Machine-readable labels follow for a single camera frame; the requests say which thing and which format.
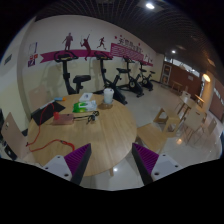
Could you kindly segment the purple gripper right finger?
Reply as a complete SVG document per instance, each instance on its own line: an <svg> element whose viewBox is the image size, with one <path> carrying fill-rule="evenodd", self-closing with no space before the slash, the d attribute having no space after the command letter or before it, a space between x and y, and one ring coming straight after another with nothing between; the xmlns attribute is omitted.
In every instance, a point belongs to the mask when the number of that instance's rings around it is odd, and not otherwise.
<svg viewBox="0 0 224 224"><path fill-rule="evenodd" d="M132 144L132 155L144 185L164 178L182 169L182 166L169 155L157 153L139 144Z"/></svg>

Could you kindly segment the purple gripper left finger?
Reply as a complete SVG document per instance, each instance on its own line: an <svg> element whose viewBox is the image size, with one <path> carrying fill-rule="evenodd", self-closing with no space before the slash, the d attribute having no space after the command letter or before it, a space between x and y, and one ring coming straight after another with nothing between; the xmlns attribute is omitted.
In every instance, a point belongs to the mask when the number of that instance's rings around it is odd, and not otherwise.
<svg viewBox="0 0 224 224"><path fill-rule="evenodd" d="M56 155L42 169L79 185L91 153L91 144L86 144L66 156Z"/></svg>

